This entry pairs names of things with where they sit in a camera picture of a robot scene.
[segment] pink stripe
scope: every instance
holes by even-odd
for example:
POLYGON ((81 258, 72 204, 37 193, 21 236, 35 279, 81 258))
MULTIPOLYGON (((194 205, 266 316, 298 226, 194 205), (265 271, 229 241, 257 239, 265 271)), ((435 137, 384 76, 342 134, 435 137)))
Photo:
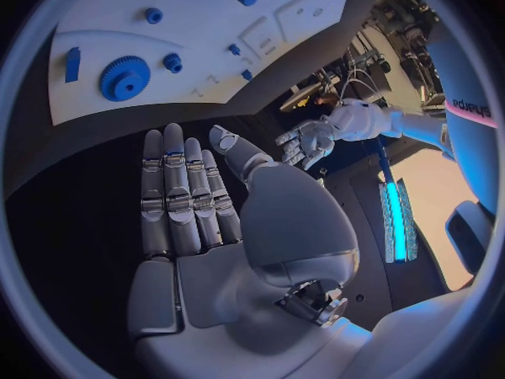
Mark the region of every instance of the pink stripe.
POLYGON ((478 124, 483 124, 490 126, 491 128, 498 128, 498 125, 493 118, 484 118, 481 115, 478 115, 476 113, 466 111, 464 109, 461 109, 459 107, 456 107, 452 105, 449 101, 445 101, 445 108, 449 111, 452 112, 454 115, 458 115, 461 118, 465 118, 466 120, 472 120, 474 122, 477 122, 478 124))

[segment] robotic hand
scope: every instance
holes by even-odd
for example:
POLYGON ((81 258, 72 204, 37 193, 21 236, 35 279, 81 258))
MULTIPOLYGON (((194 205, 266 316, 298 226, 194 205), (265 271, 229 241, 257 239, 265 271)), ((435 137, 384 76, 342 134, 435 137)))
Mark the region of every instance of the robotic hand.
POLYGON ((441 120, 426 115, 406 115, 400 109, 382 109, 360 99, 344 99, 342 102, 343 105, 329 116, 307 120, 275 140, 278 146, 284 145, 284 163, 294 165, 302 161, 302 168, 307 170, 332 152, 336 140, 362 141, 379 134, 412 137, 454 157, 447 126, 441 120))

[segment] white robotic arm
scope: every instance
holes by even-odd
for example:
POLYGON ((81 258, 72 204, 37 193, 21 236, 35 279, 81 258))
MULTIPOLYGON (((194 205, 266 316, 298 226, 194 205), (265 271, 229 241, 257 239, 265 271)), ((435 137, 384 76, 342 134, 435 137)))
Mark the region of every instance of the white robotic arm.
POLYGON ((453 157, 446 124, 426 115, 407 115, 400 109, 382 109, 360 99, 344 99, 343 105, 320 120, 308 120, 279 136, 275 143, 284 145, 284 163, 302 161, 307 170, 330 154, 334 141, 362 141, 379 134, 411 137, 440 148, 453 157))

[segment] blue light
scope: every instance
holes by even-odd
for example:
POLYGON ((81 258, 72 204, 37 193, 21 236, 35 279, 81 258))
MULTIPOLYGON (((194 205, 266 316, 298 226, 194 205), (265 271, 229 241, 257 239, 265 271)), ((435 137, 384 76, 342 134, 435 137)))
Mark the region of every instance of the blue light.
POLYGON ((395 183, 387 183, 386 188, 391 204, 391 214, 395 230, 395 260, 405 261, 407 249, 405 246, 405 225, 403 224, 403 214, 401 213, 400 197, 398 196, 398 191, 396 191, 395 183))

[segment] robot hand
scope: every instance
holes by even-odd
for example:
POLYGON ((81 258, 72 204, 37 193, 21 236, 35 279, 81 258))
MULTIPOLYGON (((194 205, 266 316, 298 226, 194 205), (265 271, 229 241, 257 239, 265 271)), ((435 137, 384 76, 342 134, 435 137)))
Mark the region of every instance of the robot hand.
POLYGON ((282 161, 289 165, 302 161, 304 170, 330 154, 334 141, 360 141, 392 131, 391 111, 385 112, 378 105, 359 99, 344 99, 343 105, 320 120, 307 120, 295 129, 279 136, 275 143, 284 145, 282 161))
POLYGON ((144 253, 149 258, 172 252, 168 230, 175 256, 242 239, 237 212, 212 153, 202 151, 194 138, 184 142, 177 124, 168 125, 163 136, 159 131, 146 135, 141 215, 144 253))

